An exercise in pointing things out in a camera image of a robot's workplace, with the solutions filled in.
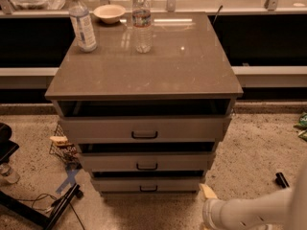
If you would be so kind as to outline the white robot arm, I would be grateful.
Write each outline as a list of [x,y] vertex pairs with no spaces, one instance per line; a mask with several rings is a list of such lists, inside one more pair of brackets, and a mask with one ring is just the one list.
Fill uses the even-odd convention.
[[293,187],[255,199],[220,200],[209,186],[200,184],[200,188],[204,230],[269,230],[272,224],[307,230],[307,165]]

